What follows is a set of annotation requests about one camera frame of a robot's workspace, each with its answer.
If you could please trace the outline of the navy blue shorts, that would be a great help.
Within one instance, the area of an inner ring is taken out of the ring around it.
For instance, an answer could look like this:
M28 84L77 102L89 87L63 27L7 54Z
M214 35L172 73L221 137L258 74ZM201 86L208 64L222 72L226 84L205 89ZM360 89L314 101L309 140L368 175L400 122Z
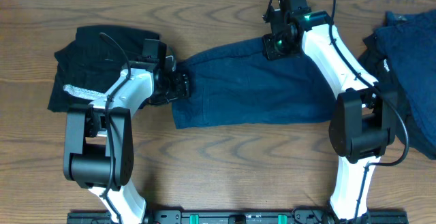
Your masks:
M178 63L190 96L174 101L176 128L322 123L335 96L305 54L269 61L261 38L206 50Z

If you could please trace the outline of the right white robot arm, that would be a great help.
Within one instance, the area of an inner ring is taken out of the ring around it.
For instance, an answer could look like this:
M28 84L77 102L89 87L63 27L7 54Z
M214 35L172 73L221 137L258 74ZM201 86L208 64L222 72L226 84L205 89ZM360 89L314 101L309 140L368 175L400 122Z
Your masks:
M379 85L353 57L325 11L309 8L263 16L271 32L263 37L267 59L306 54L321 71L335 98L329 138L338 155L338 171L323 223L377 223L391 214L367 208L375 168L395 138L396 92Z

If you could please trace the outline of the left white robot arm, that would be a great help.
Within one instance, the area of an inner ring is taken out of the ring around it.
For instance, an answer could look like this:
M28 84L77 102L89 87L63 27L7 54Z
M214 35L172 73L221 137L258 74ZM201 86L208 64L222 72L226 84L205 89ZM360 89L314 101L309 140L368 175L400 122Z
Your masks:
M87 105L67 112L63 173L98 196L105 212L71 212L68 223L150 223L153 215L134 186L132 118L145 105L187 98L189 78L175 68L131 62Z

